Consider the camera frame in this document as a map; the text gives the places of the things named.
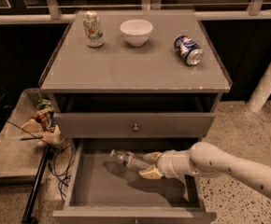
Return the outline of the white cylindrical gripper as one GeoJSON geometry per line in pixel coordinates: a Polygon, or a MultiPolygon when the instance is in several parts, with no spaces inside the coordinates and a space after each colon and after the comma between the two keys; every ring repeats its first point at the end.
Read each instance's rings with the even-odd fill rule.
{"type": "Polygon", "coordinates": [[[148,163],[156,163],[146,170],[138,173],[145,179],[157,180],[163,176],[166,178],[179,178],[183,175],[189,175],[193,168],[190,159],[189,150],[168,150],[162,152],[151,152],[143,156],[143,159],[148,163]]]}

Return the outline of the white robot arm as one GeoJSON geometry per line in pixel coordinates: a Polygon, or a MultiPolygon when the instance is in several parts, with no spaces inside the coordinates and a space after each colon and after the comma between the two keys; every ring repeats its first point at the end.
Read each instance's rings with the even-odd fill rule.
{"type": "Polygon", "coordinates": [[[144,156],[153,165],[139,174],[146,179],[211,177],[226,174],[271,200],[271,167],[233,156],[206,142],[187,150],[152,152],[144,156]]]}

